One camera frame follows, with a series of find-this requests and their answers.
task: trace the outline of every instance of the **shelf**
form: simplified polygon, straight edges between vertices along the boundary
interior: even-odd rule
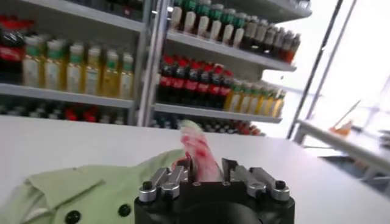
[[[65,102],[85,103],[106,107],[130,108],[132,100],[99,97],[86,94],[68,93],[50,89],[32,88],[28,86],[10,85],[0,83],[0,94],[33,97],[46,100],[59,100]]]
[[[230,57],[239,58],[241,60],[257,63],[265,67],[265,69],[274,69],[279,71],[295,71],[296,67],[288,63],[278,61],[272,58],[252,54],[234,47],[226,46],[224,44],[208,41],[191,34],[179,33],[170,30],[167,34],[167,39],[182,44],[205,49],[207,51],[216,52]]]
[[[241,113],[232,113],[219,110],[208,110],[203,108],[193,108],[193,107],[183,107],[176,105],[169,105],[163,103],[156,103],[154,106],[155,111],[165,112],[165,113],[176,113],[176,114],[185,114],[193,116],[202,116],[202,117],[215,117],[221,119],[233,119],[240,121],[257,121],[257,122],[267,122],[267,123],[280,123],[281,118],[267,117],[253,114],[241,114]]]
[[[239,12],[257,15],[272,23],[282,23],[302,19],[311,15],[311,10],[299,7],[293,0],[215,0],[213,3],[224,4]]]
[[[46,8],[58,10],[76,16],[92,19],[102,23],[122,27],[129,30],[141,32],[144,24],[131,19],[123,18],[110,13],[105,13],[96,9],[85,7],[65,0],[22,0],[31,4],[40,5]]]

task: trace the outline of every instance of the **light green cloth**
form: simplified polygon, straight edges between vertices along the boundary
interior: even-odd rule
[[[133,203],[142,182],[184,156],[183,150],[173,150],[134,167],[83,166],[31,176],[1,209],[0,224],[65,223],[73,210],[81,213],[79,223],[134,223]],[[124,204],[132,210],[127,217],[118,214]]]

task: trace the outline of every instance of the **white desk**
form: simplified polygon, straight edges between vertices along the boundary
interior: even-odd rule
[[[132,166],[181,147],[175,130],[0,116],[0,203],[33,173],[86,164]],[[218,161],[237,159],[285,180],[296,224],[388,224],[390,201],[285,139],[207,134]]]

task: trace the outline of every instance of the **beverage bottle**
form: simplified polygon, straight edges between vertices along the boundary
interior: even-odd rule
[[[268,29],[268,23],[265,19],[262,19],[257,26],[257,31],[255,35],[255,40],[254,40],[254,48],[256,49],[255,51],[259,54],[264,52],[264,39],[266,37]]]
[[[63,90],[66,80],[65,43],[52,40],[48,43],[48,58],[44,66],[44,87]]]
[[[103,73],[102,95],[117,97],[119,89],[119,55],[114,50],[107,52],[107,64]]]
[[[183,31],[186,33],[191,33],[192,29],[194,28],[195,23],[195,8],[196,8],[196,1],[195,0],[186,0],[184,3],[184,14],[185,17],[184,23],[183,23]]]
[[[239,47],[244,36],[244,25],[245,25],[245,13],[237,13],[235,19],[233,20],[234,30],[232,33],[232,38],[230,39],[230,45],[233,47]]]
[[[210,86],[210,72],[212,67],[210,65],[206,65],[203,69],[203,72],[199,77],[199,84],[197,86],[197,102],[196,104],[199,106],[205,107],[207,105],[207,92],[208,87]]]
[[[275,34],[277,28],[275,24],[271,23],[267,29],[266,37],[264,38],[264,53],[270,54],[272,50],[272,44],[274,43]]]
[[[286,54],[286,61],[288,63],[293,62],[293,59],[295,57],[299,45],[300,45],[300,34],[297,33],[297,35],[295,35],[294,39],[292,40],[290,49],[287,51]]]
[[[81,44],[74,44],[70,49],[70,62],[67,69],[67,90],[71,93],[83,93],[84,92],[84,79],[85,79],[85,65],[84,58],[84,46]]]
[[[222,80],[221,80],[221,89],[220,89],[219,95],[218,95],[219,99],[216,103],[216,108],[219,108],[219,109],[224,108],[227,96],[229,95],[230,89],[232,87],[232,82],[233,82],[232,76],[233,75],[230,71],[228,71],[228,70],[224,71],[224,75],[222,76]]]
[[[210,19],[208,23],[207,32],[209,33],[210,40],[216,41],[218,39],[219,31],[221,30],[221,19],[224,6],[221,4],[215,4],[211,7]]]
[[[171,29],[179,30],[180,20],[182,19],[183,9],[182,0],[175,0],[173,2],[173,11],[171,16]]]
[[[250,21],[246,24],[243,40],[241,41],[241,48],[247,51],[252,50],[254,45],[254,38],[257,29],[257,16],[251,16]]]
[[[173,72],[172,94],[170,96],[170,101],[172,103],[182,103],[181,97],[182,97],[182,91],[183,91],[184,81],[185,81],[185,67],[186,66],[187,66],[186,61],[183,59],[180,59],[179,66]]]
[[[272,44],[272,49],[271,49],[271,56],[274,58],[279,57],[279,52],[282,48],[283,40],[285,37],[285,29],[283,27],[279,28],[278,32],[275,35],[274,42]]]
[[[133,91],[133,57],[129,53],[123,54],[123,69],[119,82],[119,97],[130,99]]]
[[[293,44],[294,34],[292,31],[287,31],[283,39],[282,49],[279,52],[279,59],[286,61],[287,60],[287,52],[291,49]]]
[[[219,105],[219,92],[221,89],[222,68],[216,67],[210,74],[210,86],[208,87],[208,96],[206,107],[217,108]]]
[[[252,97],[252,84],[249,82],[244,82],[243,90],[241,91],[241,99],[238,102],[238,107],[236,112],[238,113],[246,113],[249,107],[249,101]]]
[[[194,105],[196,104],[196,89],[198,86],[199,65],[196,62],[192,62],[191,69],[188,72],[185,80],[184,87],[184,104]]]
[[[102,66],[101,66],[101,48],[92,47],[88,50],[88,64],[85,72],[85,93],[91,95],[100,95]]]
[[[249,100],[249,106],[246,113],[248,114],[255,114],[257,104],[259,101],[259,95],[260,95],[260,89],[261,86],[257,84],[252,85],[251,93],[250,93],[250,100]]]
[[[196,7],[196,19],[193,32],[195,35],[205,37],[208,27],[208,14],[210,13],[211,0],[200,0]]]
[[[237,79],[233,80],[232,90],[226,98],[224,110],[229,112],[235,112],[238,108],[238,103],[241,101],[241,91],[243,83]]]
[[[233,20],[236,14],[235,9],[225,9],[224,14],[221,17],[221,29],[218,34],[218,41],[223,44],[229,44],[230,39],[232,38],[234,26]]]
[[[44,61],[37,37],[26,37],[26,56],[23,60],[23,79],[26,86],[41,87],[44,73]]]

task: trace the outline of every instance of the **red label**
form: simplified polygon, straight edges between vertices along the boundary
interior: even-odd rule
[[[200,84],[197,86],[197,91],[198,91],[198,92],[206,93],[207,90],[208,90],[208,84],[200,83]]]
[[[161,76],[160,85],[161,86],[171,86],[172,85],[172,78]]]
[[[21,61],[24,55],[22,47],[2,47],[0,46],[0,58],[7,61]]]
[[[185,83],[185,88],[188,90],[195,90],[197,88],[197,82],[187,80],[187,82]]]
[[[230,93],[230,88],[222,87],[220,94],[222,96],[227,96]]]
[[[208,92],[211,94],[217,95],[217,94],[219,94],[220,89],[221,89],[221,87],[219,87],[219,86],[210,85]]]
[[[174,79],[173,80],[173,87],[183,88],[183,86],[184,86],[184,79]]]

